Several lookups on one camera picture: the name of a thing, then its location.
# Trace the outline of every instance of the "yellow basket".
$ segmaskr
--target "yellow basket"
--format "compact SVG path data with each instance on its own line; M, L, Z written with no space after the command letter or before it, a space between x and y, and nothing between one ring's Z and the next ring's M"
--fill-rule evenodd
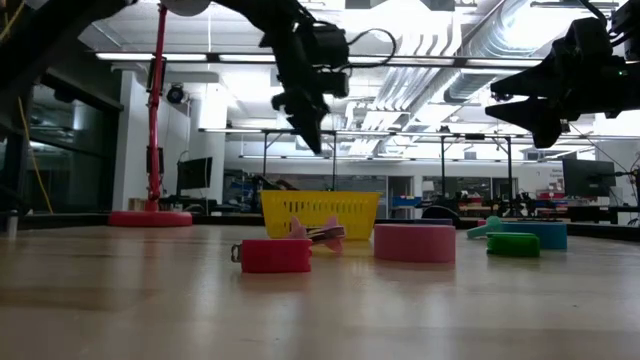
M273 239L291 231L291 217L304 226L323 226L331 216L344 226L347 240L369 240L376 220L379 193L347 191L263 190L262 210L267 233Z

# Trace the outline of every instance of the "pink tape roll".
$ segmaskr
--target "pink tape roll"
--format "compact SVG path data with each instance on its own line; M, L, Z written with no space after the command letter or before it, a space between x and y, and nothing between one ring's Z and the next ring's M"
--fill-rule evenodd
M453 263L456 229L446 225L380 224L375 226L373 254L378 259Z

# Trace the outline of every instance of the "yellow rope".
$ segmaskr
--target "yellow rope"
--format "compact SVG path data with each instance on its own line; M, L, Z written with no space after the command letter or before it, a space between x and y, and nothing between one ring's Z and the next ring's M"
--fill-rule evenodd
M13 14L13 17L11 17L11 20L7 21L8 16L5 13L5 26L4 29L2 29L2 32L0 33L0 41L3 41L5 37L7 37L9 35L9 32L11 31L11 27L13 27L13 23L16 22L16 20L18 19L18 17L20 16L20 13L22 12L22 10L24 9L24 1L22 1L20 3L20 5L18 6L18 9L16 9L16 13Z
M42 190L42 195L44 196L44 200L47 202L47 208L49 209L49 213L53 214L53 207L51 207L51 201L49 201L49 195L47 194L47 190L44 188L44 183L42 182L42 177L40 176L40 170L38 169L38 161L36 160L36 154L33 152L33 148L31 147L31 140L29 140L30 139L29 125L27 124L27 117L24 115L22 98L18 98L18 107L20 108L20 117L22 118L22 125L24 126L24 137L27 139L27 144L28 144L27 147L29 148L29 153L31 154L33 169L36 171L38 184L40 184L40 190Z
M11 31L11 27L16 22L16 19L20 16L20 13L24 9L24 0L20 2L18 9L16 9L13 17L9 19L9 15L5 12L4 14L4 29L2 33L0 33L0 42L7 37ZM40 176L40 170L38 169L38 161L36 160L36 154L31 147L31 137L29 135L29 124L27 124L27 116L24 114L24 106L22 105L22 98L18 98L18 108L20 109L20 118L22 119L22 126L24 128L24 137L27 141L27 148L29 149L29 154L31 155L31 161L33 162L33 169L36 172L36 177L38 178L38 184L40 184L40 190L42 190L42 195L44 196L44 200L47 203L47 208L49 209L49 213L53 214L53 208L51 207L51 201L49 201L49 194L47 194L47 190L44 187L44 183L42 182L42 177Z

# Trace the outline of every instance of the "red pole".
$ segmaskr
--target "red pole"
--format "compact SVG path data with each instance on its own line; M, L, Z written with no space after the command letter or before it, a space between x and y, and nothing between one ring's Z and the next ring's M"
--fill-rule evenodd
M149 151L151 152L151 173L149 174L149 197L145 211L158 211L160 198L160 175L158 157L158 106L160 106L160 88L162 87L162 55L164 53L164 33L167 23L167 8L160 5L158 21L158 40L156 42L155 66L151 94L149 94Z

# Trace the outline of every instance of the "computer monitor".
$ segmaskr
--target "computer monitor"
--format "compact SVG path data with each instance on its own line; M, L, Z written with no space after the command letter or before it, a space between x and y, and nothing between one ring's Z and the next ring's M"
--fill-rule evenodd
M178 190L203 189L211 184L211 164L213 158L194 159L178 163Z
M563 159L566 196L609 196L616 186L615 167L609 161Z

